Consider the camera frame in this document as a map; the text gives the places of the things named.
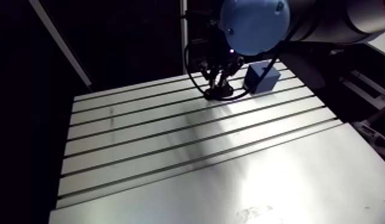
blue cube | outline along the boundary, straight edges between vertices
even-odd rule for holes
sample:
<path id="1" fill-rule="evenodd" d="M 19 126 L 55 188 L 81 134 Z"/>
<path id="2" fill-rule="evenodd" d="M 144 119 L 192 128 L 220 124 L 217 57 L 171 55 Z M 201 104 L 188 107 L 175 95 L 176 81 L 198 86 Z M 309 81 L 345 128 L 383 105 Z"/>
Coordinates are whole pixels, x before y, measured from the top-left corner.
<path id="1" fill-rule="evenodd" d="M 268 66 L 270 62 L 268 61 L 260 61 L 254 64 L 249 65 L 248 71 L 246 72 L 245 80 L 243 82 L 243 88 L 249 89 L 251 88 L 259 77 L 263 74 L 264 70 Z M 280 72 L 277 71 L 274 67 L 268 72 L 268 74 L 264 77 L 262 82 L 259 83 L 256 88 L 251 92 L 252 94 L 260 94 L 261 92 L 271 91 L 273 87 L 278 82 L 280 78 Z"/>

metal frame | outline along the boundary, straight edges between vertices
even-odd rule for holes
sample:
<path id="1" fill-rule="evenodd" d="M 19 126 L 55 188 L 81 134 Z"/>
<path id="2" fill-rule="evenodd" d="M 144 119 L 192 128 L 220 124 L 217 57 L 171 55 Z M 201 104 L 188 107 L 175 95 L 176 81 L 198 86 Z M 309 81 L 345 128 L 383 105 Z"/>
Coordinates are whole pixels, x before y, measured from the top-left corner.
<path id="1" fill-rule="evenodd" d="M 29 2 L 33 7 L 33 9 L 35 10 L 35 12 L 37 13 L 38 17 L 41 19 L 43 25 L 46 27 L 46 29 L 51 34 L 56 44 L 59 46 L 64 56 L 70 62 L 71 66 L 73 66 L 73 68 L 75 69 L 77 74 L 80 76 L 81 80 L 84 82 L 88 90 L 92 92 L 91 80 L 89 79 L 88 75 L 83 70 L 83 68 L 81 67 L 80 63 L 75 58 L 74 54 L 71 52 L 65 40 L 60 35 L 59 31 L 56 29 L 55 25 L 53 24 L 52 20 L 49 18 L 49 15 L 46 13 L 45 9 L 43 8 L 39 0 L 29 0 Z"/>

slotted aluminum table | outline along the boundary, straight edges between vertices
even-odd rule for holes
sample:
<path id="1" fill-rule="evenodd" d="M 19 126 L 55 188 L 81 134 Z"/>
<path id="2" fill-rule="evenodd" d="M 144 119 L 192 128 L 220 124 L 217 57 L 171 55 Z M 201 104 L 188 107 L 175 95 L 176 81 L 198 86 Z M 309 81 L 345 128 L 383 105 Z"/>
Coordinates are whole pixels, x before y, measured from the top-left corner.
<path id="1" fill-rule="evenodd" d="M 274 67 L 233 102 L 185 75 L 75 97 L 50 223 L 385 223 L 384 161 Z"/>

table surface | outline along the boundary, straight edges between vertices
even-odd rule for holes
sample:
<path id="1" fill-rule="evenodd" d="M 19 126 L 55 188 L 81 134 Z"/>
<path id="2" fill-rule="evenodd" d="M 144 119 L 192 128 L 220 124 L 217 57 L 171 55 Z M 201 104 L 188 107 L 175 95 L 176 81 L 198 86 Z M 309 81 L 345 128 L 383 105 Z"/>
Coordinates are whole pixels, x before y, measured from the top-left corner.
<path id="1" fill-rule="evenodd" d="M 367 44 L 385 55 L 385 33 L 369 41 Z"/>
<path id="2" fill-rule="evenodd" d="M 62 223 L 385 223 L 385 162 L 344 124 L 53 211 Z"/>
<path id="3" fill-rule="evenodd" d="M 247 66 L 231 79 L 236 94 L 243 91 L 240 87 Z M 372 200 L 376 197 L 385 200 L 384 161 L 283 63 L 274 67 L 281 76 L 273 91 L 233 102 L 204 100 L 187 76 L 75 97 L 57 209 L 52 211 L 50 223 L 102 223 L 102 219 L 105 223 L 235 223 L 235 215 L 247 223 L 253 216 L 273 211 L 280 220 L 305 218 L 309 222 L 319 220 L 322 214 L 318 213 L 324 209 L 324 214 L 342 217 L 344 212 L 329 208 L 333 201 L 344 199 L 342 194 L 358 198 L 363 196 L 359 193 L 365 194 L 370 201 L 364 207 L 375 206 Z M 194 77 L 206 85 L 199 74 Z M 301 139 L 311 139 L 307 140 L 311 143 L 300 147 L 291 143 Z M 273 151 L 285 151 L 285 155 L 269 157 L 268 152 Z M 364 163 L 360 169 L 359 162 Z M 375 188 L 365 184 L 367 176 L 361 176 L 365 169 L 377 173 L 371 180 L 379 191 L 373 192 Z M 353 175 L 353 180 L 344 172 Z M 268 194 L 269 201 L 263 204 L 252 197 L 252 202 L 260 204 L 248 206 L 244 203 L 248 195 L 241 194 L 245 190 L 252 193 L 254 187 L 242 186 L 260 179 L 266 184 L 257 194 Z M 358 182 L 364 185 L 357 187 Z M 287 193 L 292 195 L 272 198 Z M 291 198 L 299 194 L 305 199 L 295 201 L 297 207 L 287 211 Z M 318 206 L 310 210 L 316 214 L 288 217 L 291 211 L 300 209 L 302 213 L 310 206 Z M 384 213 L 372 208 L 363 211 L 381 215 L 369 220 L 382 218 Z"/>

black cable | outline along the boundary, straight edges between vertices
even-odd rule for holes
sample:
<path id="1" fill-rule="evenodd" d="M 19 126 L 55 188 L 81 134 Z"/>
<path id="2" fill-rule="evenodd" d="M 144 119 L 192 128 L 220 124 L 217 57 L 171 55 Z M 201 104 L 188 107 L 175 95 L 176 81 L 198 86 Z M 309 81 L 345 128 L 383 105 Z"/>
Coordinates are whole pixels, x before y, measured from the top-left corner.
<path id="1" fill-rule="evenodd" d="M 184 64 L 185 64 L 185 69 L 187 71 L 187 74 L 190 78 L 190 80 L 192 81 L 193 85 L 195 86 L 196 89 L 198 89 L 204 96 L 205 98 L 208 98 L 208 99 L 213 99 L 213 100 L 217 100 L 217 101 L 232 101 L 232 100 L 236 100 L 236 99 L 239 99 L 241 97 L 244 97 L 246 96 L 247 94 L 249 94 L 250 92 L 252 92 L 261 82 L 262 80 L 265 78 L 265 76 L 268 74 L 268 72 L 271 70 L 271 68 L 273 67 L 273 65 L 276 63 L 278 57 L 280 56 L 281 54 L 281 50 L 282 50 L 282 47 L 280 45 L 282 45 L 283 43 L 287 43 L 291 40 L 291 38 L 293 37 L 293 35 L 295 35 L 295 33 L 299 30 L 299 28 L 301 28 L 301 25 L 304 24 L 304 22 L 306 22 L 306 19 L 308 18 L 308 16 L 313 12 L 315 6 L 316 6 L 317 3 L 313 4 L 306 12 L 305 14 L 299 19 L 299 21 L 296 23 L 295 27 L 289 32 L 289 34 L 287 35 L 287 37 L 285 38 L 284 41 L 280 42 L 277 46 L 276 46 L 276 53 L 274 53 L 274 56 L 273 58 L 271 59 L 270 63 L 267 65 L 266 69 L 263 71 L 262 75 L 259 77 L 259 79 L 255 82 L 255 84 L 245 90 L 242 94 L 240 95 L 236 95 L 235 97 L 230 97 L 230 98 L 216 98 L 214 96 L 209 96 L 205 91 L 203 91 L 201 89 L 201 87 L 199 87 L 199 85 L 195 82 L 194 78 L 192 77 L 191 75 L 191 72 L 189 71 L 189 67 L 188 67 L 188 63 L 187 63 L 187 53 L 188 53 L 188 50 L 189 50 L 189 45 L 190 44 L 187 44 L 185 49 L 184 49 Z"/>

